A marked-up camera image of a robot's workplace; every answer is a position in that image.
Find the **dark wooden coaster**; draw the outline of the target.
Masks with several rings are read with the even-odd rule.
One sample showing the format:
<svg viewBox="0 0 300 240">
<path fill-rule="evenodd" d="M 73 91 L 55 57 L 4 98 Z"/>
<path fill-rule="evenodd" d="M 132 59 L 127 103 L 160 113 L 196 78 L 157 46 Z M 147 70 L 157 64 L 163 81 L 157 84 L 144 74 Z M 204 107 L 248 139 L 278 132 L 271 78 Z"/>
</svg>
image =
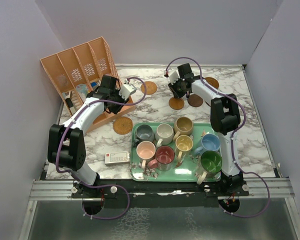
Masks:
<svg viewBox="0 0 300 240">
<path fill-rule="evenodd" d="M 191 94 L 187 99 L 187 102 L 190 106 L 197 108 L 203 104 L 204 100 L 196 94 Z"/>
</svg>

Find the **brown ringed wooden coaster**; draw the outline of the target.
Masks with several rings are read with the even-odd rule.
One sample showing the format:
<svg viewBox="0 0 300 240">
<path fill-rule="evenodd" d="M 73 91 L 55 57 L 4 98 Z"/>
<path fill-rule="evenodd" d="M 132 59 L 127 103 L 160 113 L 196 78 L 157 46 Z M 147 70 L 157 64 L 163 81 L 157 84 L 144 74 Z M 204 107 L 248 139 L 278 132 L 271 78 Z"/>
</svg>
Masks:
<svg viewBox="0 0 300 240">
<path fill-rule="evenodd" d="M 219 88 L 219 82 L 213 78 L 213 77 L 205 77 L 204 78 L 206 80 L 207 83 L 209 83 L 212 87 L 214 87 L 215 89 Z"/>
</svg>

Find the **green floral tray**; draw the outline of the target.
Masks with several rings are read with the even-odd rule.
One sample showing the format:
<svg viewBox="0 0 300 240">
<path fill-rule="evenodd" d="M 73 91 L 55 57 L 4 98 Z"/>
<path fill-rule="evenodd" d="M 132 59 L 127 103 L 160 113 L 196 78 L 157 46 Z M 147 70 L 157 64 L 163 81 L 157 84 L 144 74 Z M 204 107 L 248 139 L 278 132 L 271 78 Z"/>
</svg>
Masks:
<svg viewBox="0 0 300 240">
<path fill-rule="evenodd" d="M 136 138 L 136 130 L 141 125 L 149 125 L 153 131 L 161 123 L 159 122 L 146 122 L 137 123 L 132 129 L 131 150 L 130 150 L 130 176 L 133 180 L 139 182 L 197 182 L 196 169 L 198 166 L 199 156 L 193 156 L 192 150 L 185 157 L 182 157 L 182 163 L 177 166 L 177 156 L 175 157 L 172 167 L 168 171 L 161 171 L 156 169 L 141 168 L 140 159 L 137 155 L 137 147 L 134 147 L 134 141 Z M 210 123 L 194 123 L 193 133 L 190 135 L 194 142 L 194 148 L 196 144 L 202 138 L 203 132 L 207 134 L 214 134 Z"/>
</svg>

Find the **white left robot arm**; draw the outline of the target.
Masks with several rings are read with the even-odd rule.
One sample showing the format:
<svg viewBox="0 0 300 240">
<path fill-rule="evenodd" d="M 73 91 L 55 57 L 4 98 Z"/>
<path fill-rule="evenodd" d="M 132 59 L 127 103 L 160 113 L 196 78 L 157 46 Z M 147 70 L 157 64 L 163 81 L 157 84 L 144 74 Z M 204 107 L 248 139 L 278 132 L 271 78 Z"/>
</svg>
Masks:
<svg viewBox="0 0 300 240">
<path fill-rule="evenodd" d="M 103 75 L 100 85 L 87 94 L 85 102 L 76 113 L 61 125 L 54 124 L 49 129 L 47 160 L 68 171 L 74 179 L 84 183 L 83 191 L 87 196 L 96 197 L 101 190 L 99 175 L 93 171 L 86 160 L 84 135 L 92 123 L 105 110 L 117 114 L 122 104 L 129 101 L 129 96 L 136 88 L 131 84 L 117 87 L 119 79 Z"/>
</svg>

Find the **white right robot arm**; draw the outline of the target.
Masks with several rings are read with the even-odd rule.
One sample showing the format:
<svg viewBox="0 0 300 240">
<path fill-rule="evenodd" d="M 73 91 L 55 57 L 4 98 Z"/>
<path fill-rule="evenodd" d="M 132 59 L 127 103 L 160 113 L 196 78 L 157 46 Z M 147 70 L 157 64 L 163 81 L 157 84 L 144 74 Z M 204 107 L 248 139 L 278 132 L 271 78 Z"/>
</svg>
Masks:
<svg viewBox="0 0 300 240">
<path fill-rule="evenodd" d="M 177 67 L 177 71 L 168 73 L 168 87 L 173 96 L 180 99 L 186 94 L 193 93 L 202 98 L 210 106 L 210 124 L 220 140 L 222 181 L 219 189 L 230 196 L 238 189 L 243 181 L 243 171 L 240 169 L 237 158 L 237 131 L 246 122 L 244 107 L 237 101 L 235 94 L 226 94 L 210 85 L 201 74 L 194 75 L 190 64 L 185 63 Z"/>
</svg>

